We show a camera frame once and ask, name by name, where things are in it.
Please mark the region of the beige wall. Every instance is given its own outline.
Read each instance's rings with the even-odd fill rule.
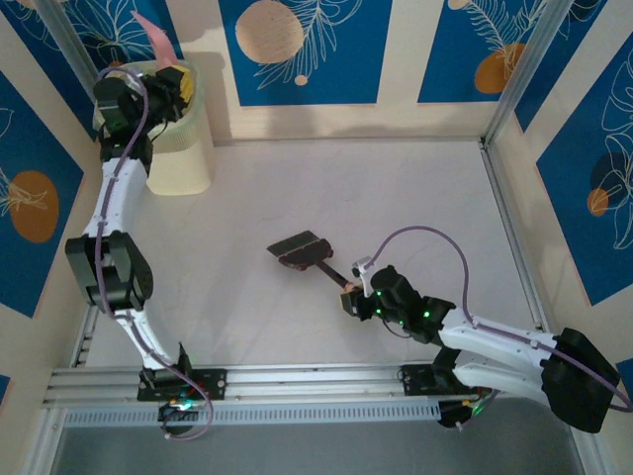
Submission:
[[[417,104],[445,1],[394,0],[375,105],[240,107],[219,0],[189,0],[187,8],[181,0],[166,0],[183,53],[205,74],[207,111],[217,143],[480,136],[496,102]]]
[[[609,0],[526,133],[512,118],[497,144],[551,316],[560,328],[585,333],[613,363],[633,356],[633,286],[593,307],[588,303],[536,160],[631,35],[631,18],[630,0]],[[633,473],[633,417],[611,412],[601,435],[620,473]]]
[[[67,237],[81,233],[101,183],[98,147],[79,125],[4,16],[0,70],[84,170],[84,179],[33,319],[0,304],[0,374],[12,387],[0,414],[0,474],[20,465],[25,441],[53,367],[68,363],[84,303],[65,256]]]

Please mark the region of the cable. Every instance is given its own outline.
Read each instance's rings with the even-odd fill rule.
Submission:
[[[532,340],[530,338],[527,338],[525,336],[521,336],[518,334],[514,334],[511,332],[506,332],[504,330],[500,330],[500,329],[496,329],[494,327],[490,327],[486,324],[476,324],[475,320],[473,319],[473,316],[471,315],[470,311],[468,310],[468,286],[469,286],[469,282],[470,282],[470,271],[468,269],[468,261],[466,260],[466,255],[464,254],[464,251],[461,249],[461,247],[457,244],[457,242],[455,242],[455,240],[453,240],[449,235],[443,233],[440,230],[437,230],[436,228],[431,228],[429,226],[408,226],[406,228],[402,228],[400,230],[397,230],[393,233],[391,233],[384,241],[382,244],[380,244],[380,246],[378,247],[378,250],[376,251],[376,253],[374,254],[374,256],[370,259],[370,261],[367,263],[367,267],[371,267],[372,265],[374,265],[374,262],[376,262],[376,259],[378,259],[378,257],[380,256],[380,254],[383,252],[383,250],[385,250],[385,247],[387,246],[387,244],[396,236],[401,235],[402,233],[406,233],[408,231],[428,231],[430,233],[434,233],[435,235],[440,236],[441,238],[444,238],[445,240],[447,240],[452,246],[453,248],[457,251],[457,253],[459,254],[460,259],[462,260],[462,265],[464,267],[464,290],[462,292],[462,308],[464,310],[464,314],[466,316],[466,319],[468,320],[468,323],[476,326],[479,329],[485,330],[488,333],[494,333],[500,336],[504,336],[510,339],[514,339],[516,341],[520,341],[522,343],[525,343],[527,345],[531,345]],[[625,407],[621,407],[621,406],[615,406],[613,404],[609,405],[609,409],[612,409],[614,411],[619,411],[622,413],[633,413],[633,402],[631,402],[631,400],[626,397],[626,395],[624,393],[622,393],[620,390],[618,390],[615,386],[613,386],[611,383],[609,383],[606,379],[604,379],[602,376],[600,376],[599,374],[597,374],[595,371],[593,371],[591,368],[587,367],[586,365],[580,363],[578,360],[574,359],[572,356],[556,349],[553,348],[545,343],[541,343],[540,341],[536,342],[536,345],[538,348],[540,349],[544,349],[548,352],[550,352],[551,354],[553,354],[554,356],[564,359],[565,361],[567,361],[568,363],[570,363],[571,365],[575,366],[576,368],[580,369],[581,371],[583,371],[585,374],[587,374],[588,376],[590,376],[591,378],[593,378],[595,381],[597,381],[598,383],[600,383],[603,387],[605,387],[606,389],[608,389],[611,393],[613,393],[613,395],[617,396],[618,399],[620,399],[620,401],[622,401],[625,405]]]
[[[383,325],[385,326],[385,328],[389,331],[389,333],[391,333],[393,336],[397,336],[398,338],[402,338],[402,339],[407,339],[407,338],[411,338],[411,335],[407,335],[404,336],[403,334],[397,334],[396,332],[394,332],[392,329],[389,328],[389,325],[387,325],[387,321],[381,319],[381,321],[383,322]]]
[[[156,137],[154,137],[150,142],[154,143],[154,141],[156,139],[158,139],[160,136],[162,136],[162,133],[165,132],[167,130],[167,126],[169,125],[169,121],[165,121],[165,127],[162,128],[162,131],[160,131]]]
[[[170,433],[165,434],[165,438],[170,438],[172,440],[193,440],[203,435],[211,427],[211,422],[214,416],[214,406],[213,406],[213,403],[211,402],[211,398],[209,398],[207,393],[200,386],[198,386],[198,384],[196,384],[195,381],[193,381],[191,378],[181,373],[177,369],[173,368],[166,361],[163,361],[163,359],[158,354],[156,354],[156,352],[153,349],[149,347],[149,345],[145,342],[145,340],[140,335],[140,332],[138,331],[138,328],[136,327],[136,324],[130,312],[126,312],[123,316],[121,315],[116,316],[112,308],[110,307],[110,303],[108,302],[108,294],[106,292],[106,284],[105,284],[104,276],[103,276],[103,262],[101,260],[103,232],[107,224],[106,218],[108,216],[108,206],[110,205],[110,200],[112,198],[112,193],[114,191],[115,183],[117,182],[117,179],[119,177],[119,173],[121,173],[123,166],[130,158],[130,152],[132,151],[132,148],[136,140],[138,140],[138,137],[140,136],[140,133],[142,132],[145,122],[147,121],[147,116],[149,114],[149,97],[147,95],[147,89],[145,88],[145,85],[142,83],[142,81],[138,79],[131,72],[127,71],[126,69],[123,69],[122,67],[116,67],[116,66],[107,67],[106,69],[103,69],[101,72],[99,72],[99,75],[97,76],[97,80],[101,80],[112,71],[123,72],[136,83],[136,85],[140,89],[140,93],[142,96],[143,108],[142,108],[142,115],[140,117],[138,126],[136,127],[134,134],[130,138],[130,141],[126,145],[123,151],[123,154],[121,155],[121,158],[119,159],[119,163],[117,163],[117,166],[115,167],[113,176],[110,178],[110,181],[108,182],[108,186],[106,187],[106,192],[104,194],[103,204],[101,206],[101,211],[99,214],[100,221],[97,224],[97,237],[95,240],[95,273],[97,275],[97,285],[99,288],[99,295],[101,297],[101,302],[103,303],[104,312],[109,318],[116,321],[119,321],[119,320],[125,321],[130,326],[131,332],[134,335],[135,340],[138,343],[138,346],[140,346],[143,349],[143,351],[145,351],[160,366],[162,366],[167,371],[172,373],[174,376],[179,378],[181,381],[185,382],[186,384],[194,388],[196,391],[198,391],[200,395],[204,398],[205,402],[207,403],[207,406],[209,406],[210,413],[209,413],[209,419],[207,420],[207,423],[203,426],[203,428],[200,431],[192,435],[172,435]]]

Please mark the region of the gray floor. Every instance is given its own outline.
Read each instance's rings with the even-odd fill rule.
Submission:
[[[216,427],[193,442],[157,428],[64,431],[56,475],[581,474],[565,425],[500,400],[464,432],[437,423]]]

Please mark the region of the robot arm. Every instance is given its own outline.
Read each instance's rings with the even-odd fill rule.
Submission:
[[[391,265],[371,275],[366,262],[357,263],[354,273],[368,288],[341,296],[348,314],[361,321],[376,316],[397,323],[416,341],[441,346],[435,365],[456,385],[526,397],[549,407],[570,426],[600,430],[612,392],[560,356],[585,365],[613,387],[620,377],[582,333],[523,331],[470,316],[451,302],[421,297]]]
[[[142,382],[154,395],[164,390],[163,399],[168,399],[168,393],[180,386],[180,381],[165,370],[165,365],[185,375],[191,372],[191,367],[182,346],[149,316],[152,272],[130,232],[151,167],[149,132],[182,117],[193,87],[188,70],[182,66],[138,77],[147,91],[144,123],[141,122],[144,104],[133,81],[105,77],[94,87],[97,107],[103,117],[99,132],[103,184],[88,226],[81,237],[66,242],[65,253],[85,300],[105,312],[96,267],[96,244],[100,241],[98,258],[102,263],[108,308],[143,358]],[[132,149],[129,156],[125,156],[130,143]]]

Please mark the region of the pale yellow container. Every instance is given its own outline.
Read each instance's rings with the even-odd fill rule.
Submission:
[[[147,186],[156,195],[181,196],[202,193],[211,185],[215,169],[214,143],[205,108],[203,80],[199,71],[182,61],[194,74],[196,89],[184,117],[169,123],[165,132],[154,141],[153,160]],[[154,61],[127,64],[143,72],[156,70]],[[153,139],[163,130],[154,128]]]

